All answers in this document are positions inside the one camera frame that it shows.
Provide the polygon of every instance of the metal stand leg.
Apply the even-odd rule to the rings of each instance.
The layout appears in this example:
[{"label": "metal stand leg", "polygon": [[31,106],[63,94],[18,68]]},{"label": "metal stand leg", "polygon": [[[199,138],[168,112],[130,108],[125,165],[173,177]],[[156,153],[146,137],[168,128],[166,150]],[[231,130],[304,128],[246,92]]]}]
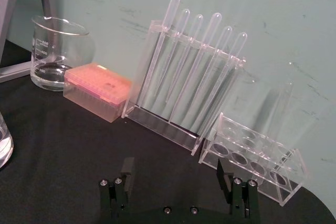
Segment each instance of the metal stand leg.
[{"label": "metal stand leg", "polygon": [[[12,17],[16,0],[0,0],[0,61],[2,58],[8,26]],[[46,16],[55,16],[55,0],[42,0],[43,10]],[[0,69],[0,82],[12,80],[28,75],[30,72],[30,62],[17,64]]]}]

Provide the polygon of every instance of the wall stain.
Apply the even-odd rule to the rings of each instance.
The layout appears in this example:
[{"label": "wall stain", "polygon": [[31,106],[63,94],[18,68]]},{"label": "wall stain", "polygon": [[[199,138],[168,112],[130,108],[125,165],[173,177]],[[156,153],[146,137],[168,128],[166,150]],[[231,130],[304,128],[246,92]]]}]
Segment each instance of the wall stain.
[{"label": "wall stain", "polygon": [[268,34],[269,36],[271,36],[271,37],[273,37],[273,38],[276,38],[276,39],[278,38],[278,36],[275,36],[275,35],[273,35],[273,34],[270,34],[268,31],[264,31],[264,33],[265,33],[265,34]]},{"label": "wall stain", "polygon": [[298,70],[298,71],[299,71],[300,73],[302,73],[304,76],[306,76],[306,77],[308,77],[309,79],[312,79],[312,80],[318,82],[313,76],[311,76],[310,74],[308,74],[307,72],[305,72],[304,70],[302,70],[302,69],[300,68],[300,66],[299,66],[296,62],[292,62],[291,64],[293,65],[293,67],[296,68],[296,70]]},{"label": "wall stain", "polygon": [[307,84],[307,86],[315,93],[315,94],[317,94],[319,97],[322,97],[323,99],[325,99],[325,100],[329,100],[327,97],[325,97],[325,96],[323,96],[322,94],[320,94],[320,92],[319,91],[317,91],[317,88],[315,88],[314,86],[312,86],[312,85],[309,85],[309,84]]},{"label": "wall stain", "polygon": [[122,28],[123,30],[127,31],[129,34],[131,34],[131,35],[133,35],[133,36],[136,36],[136,37],[138,37],[138,38],[140,38],[140,39],[145,39],[144,37],[141,37],[141,36],[139,36],[138,34],[135,34],[135,33],[133,33],[132,31],[129,31],[129,30],[127,29],[127,27],[120,26],[120,25],[119,25],[119,27]]},{"label": "wall stain", "polygon": [[224,52],[227,53],[227,54],[230,52],[230,47],[229,47],[229,45],[227,45],[227,46],[225,47]]},{"label": "wall stain", "polygon": [[122,6],[119,6],[119,10],[122,11],[123,13],[129,15],[129,16],[132,16],[133,18],[134,18],[134,14],[137,11],[135,9],[126,8],[126,7],[122,7]]},{"label": "wall stain", "polygon": [[252,83],[256,83],[259,81],[259,78],[257,76],[255,76],[254,74],[248,72],[245,70],[245,68],[243,68],[243,71],[245,72],[245,74],[247,74],[251,79],[253,79],[252,82],[249,82],[249,81],[244,81],[245,83],[248,83],[248,84],[252,84]]},{"label": "wall stain", "polygon": [[312,116],[316,121],[319,121],[320,119],[318,117],[316,117],[316,112],[312,111],[312,112],[308,112],[307,110],[301,110],[304,114]]},{"label": "wall stain", "polygon": [[321,161],[327,162],[327,163],[330,163],[330,164],[336,164],[336,160],[332,159],[332,158],[321,158]]},{"label": "wall stain", "polygon": [[142,25],[140,25],[140,24],[138,24],[138,23],[136,23],[136,22],[127,20],[127,19],[125,19],[125,18],[121,18],[120,20],[123,21],[123,22],[125,22],[125,23],[128,23],[128,24],[130,24],[130,25],[132,25],[132,26],[134,26],[134,27],[136,27],[137,29],[141,28],[141,29],[144,29],[146,32],[147,32],[147,30],[148,30],[148,27],[142,26]]},{"label": "wall stain", "polygon": [[141,32],[141,33],[143,33],[143,34],[147,34],[147,31],[140,30],[140,29],[137,29],[137,28],[135,28],[135,27],[126,26],[126,28],[130,28],[130,29],[133,29],[133,30],[135,30],[135,31],[139,31],[139,32]]},{"label": "wall stain", "polygon": [[99,3],[99,4],[102,4],[102,3],[105,2],[104,0],[88,0],[88,1],[93,1],[93,2],[96,2],[96,3]]},{"label": "wall stain", "polygon": [[238,100],[239,100],[239,96],[237,95],[234,105],[237,105]]}]

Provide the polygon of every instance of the clear plastic tube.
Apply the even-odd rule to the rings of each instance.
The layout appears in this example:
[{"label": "clear plastic tube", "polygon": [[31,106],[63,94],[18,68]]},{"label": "clear plastic tube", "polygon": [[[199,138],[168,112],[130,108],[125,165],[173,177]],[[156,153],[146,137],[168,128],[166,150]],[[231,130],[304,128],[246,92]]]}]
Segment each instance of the clear plastic tube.
[{"label": "clear plastic tube", "polygon": [[188,9],[184,9],[182,11],[182,14],[180,15],[180,18],[179,18],[178,22],[177,22],[176,32],[174,34],[174,40],[172,42],[173,47],[172,47],[172,49],[171,49],[171,51],[170,51],[170,53],[169,53],[169,55],[168,55],[168,57],[167,57],[167,59],[164,63],[164,69],[162,70],[162,72],[159,76],[159,81],[158,81],[158,83],[156,85],[156,88],[154,90],[155,95],[158,94],[157,92],[158,92],[158,90],[161,86],[162,80],[165,78],[165,75],[167,73],[167,69],[169,68],[170,62],[171,62],[172,57],[174,55],[174,51],[175,51],[177,42],[179,41],[179,38],[180,38],[181,34],[183,34],[183,32],[184,32],[185,26],[186,26],[186,24],[188,22],[188,19],[189,19],[189,15],[190,15],[190,11]]},{"label": "clear plastic tube", "polygon": [[235,68],[237,58],[239,58],[239,53],[241,49],[243,48],[245,42],[247,39],[246,33],[240,33],[238,37],[236,38],[236,41],[234,45],[232,46],[232,49],[229,53],[231,55],[231,58],[226,62],[222,72],[220,73],[218,80],[216,81],[214,87],[212,88],[212,91],[206,100],[204,106],[202,107],[200,113],[198,114],[195,123],[200,123],[200,121],[204,118],[206,111],[208,110],[210,104],[213,102],[216,94],[218,93],[219,88],[222,86],[222,83],[225,81],[229,73],[232,72],[232,70]]},{"label": "clear plastic tube", "polygon": [[187,79],[185,81],[185,83],[183,84],[183,87],[178,95],[178,98],[177,98],[177,101],[174,105],[174,108],[173,108],[173,111],[170,115],[170,118],[169,118],[169,122],[172,120],[174,114],[175,114],[175,111],[176,111],[176,108],[180,102],[180,99],[181,99],[181,96],[183,95],[183,93],[185,92],[186,88],[189,86],[190,84],[190,81],[193,80],[195,78],[195,75],[197,74],[197,67],[199,65],[199,62],[201,61],[201,58],[205,52],[205,49],[207,46],[209,46],[210,42],[212,41],[215,33],[216,33],[216,30],[217,30],[217,27],[219,25],[219,23],[221,22],[222,20],[222,15],[220,13],[214,13],[211,17],[211,20],[207,26],[207,29],[206,29],[206,32],[203,36],[203,39],[201,41],[202,45],[201,45],[201,48],[199,49],[198,53],[197,53],[197,56],[195,58],[195,61],[191,67],[191,70],[187,76]]},{"label": "clear plastic tube", "polygon": [[177,80],[178,80],[178,78],[181,74],[181,70],[184,66],[185,60],[186,60],[186,58],[189,54],[191,44],[194,42],[195,38],[197,37],[198,32],[201,29],[202,23],[203,23],[203,16],[201,14],[198,14],[195,17],[195,19],[193,21],[193,24],[191,25],[191,29],[190,29],[190,32],[189,32],[189,37],[190,37],[189,38],[189,43],[185,46],[184,51],[183,51],[182,56],[181,56],[181,59],[180,59],[178,65],[177,65],[176,72],[173,76],[173,80],[170,84],[168,95],[166,97],[166,102],[168,102],[168,99],[170,98],[170,96],[172,94],[173,88],[176,85],[176,82],[177,82]]},{"label": "clear plastic tube", "polygon": [[156,49],[154,51],[153,58],[152,58],[151,64],[150,64],[149,69],[148,69],[147,78],[145,79],[145,82],[144,82],[143,87],[142,87],[142,92],[141,92],[139,100],[138,100],[138,105],[139,106],[142,105],[144,97],[147,93],[147,90],[148,90],[148,87],[149,87],[149,84],[151,82],[152,75],[153,75],[153,72],[154,72],[154,69],[155,69],[155,65],[156,65],[156,62],[158,60],[161,48],[162,48],[164,38],[166,36],[166,32],[171,28],[171,26],[173,24],[173,20],[175,18],[177,8],[179,7],[179,5],[180,5],[180,0],[170,0],[166,15],[165,15],[165,17],[163,19],[163,22],[162,22],[162,27],[164,29],[164,32],[161,32],[161,34],[159,36],[159,40],[157,42],[158,44],[156,45]]},{"label": "clear plastic tube", "polygon": [[220,38],[219,38],[219,40],[217,42],[216,51],[213,54],[213,56],[212,56],[212,58],[211,58],[211,60],[209,62],[209,65],[207,66],[207,68],[205,70],[205,73],[204,73],[204,75],[203,75],[203,77],[201,79],[201,82],[200,82],[197,90],[196,90],[194,98],[197,98],[197,95],[199,93],[203,93],[203,90],[204,90],[204,86],[203,85],[205,83],[207,83],[207,79],[209,78],[209,73],[211,72],[211,70],[212,70],[212,68],[214,66],[214,63],[215,63],[215,61],[216,61],[216,59],[218,57],[219,52],[223,51],[225,49],[225,47],[226,47],[226,45],[227,45],[227,43],[228,43],[228,41],[230,39],[231,32],[232,32],[232,27],[227,26],[227,27],[224,28],[224,30],[223,30],[223,32],[222,32],[222,34],[221,34],[221,36],[220,36]]}]

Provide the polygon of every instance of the pipette tip box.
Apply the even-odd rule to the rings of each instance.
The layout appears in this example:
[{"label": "pipette tip box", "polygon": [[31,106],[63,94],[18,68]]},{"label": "pipette tip box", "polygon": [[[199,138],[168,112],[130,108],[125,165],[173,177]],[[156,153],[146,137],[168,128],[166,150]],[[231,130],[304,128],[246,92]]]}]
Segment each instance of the pipette tip box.
[{"label": "pipette tip box", "polygon": [[66,71],[63,96],[111,123],[121,115],[130,88],[130,80],[91,63]]}]

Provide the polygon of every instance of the acrylic base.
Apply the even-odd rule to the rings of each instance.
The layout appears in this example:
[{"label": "acrylic base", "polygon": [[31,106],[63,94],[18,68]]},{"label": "acrylic base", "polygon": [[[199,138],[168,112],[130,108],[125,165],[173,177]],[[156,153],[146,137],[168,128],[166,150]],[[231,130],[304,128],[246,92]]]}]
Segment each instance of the acrylic base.
[{"label": "acrylic base", "polygon": [[197,135],[171,124],[145,109],[134,106],[133,110],[125,116],[189,151],[194,149]]}]

